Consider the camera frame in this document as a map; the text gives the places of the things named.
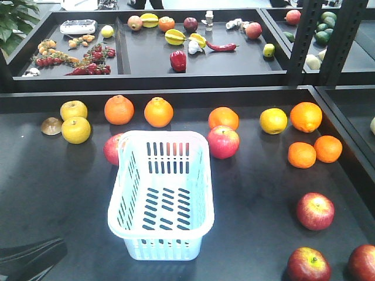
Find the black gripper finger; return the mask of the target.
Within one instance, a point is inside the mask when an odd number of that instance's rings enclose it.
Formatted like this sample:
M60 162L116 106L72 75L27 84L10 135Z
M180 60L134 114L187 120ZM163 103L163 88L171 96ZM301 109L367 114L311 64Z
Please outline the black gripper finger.
M42 280L67 255L62 238L1 249L1 280Z

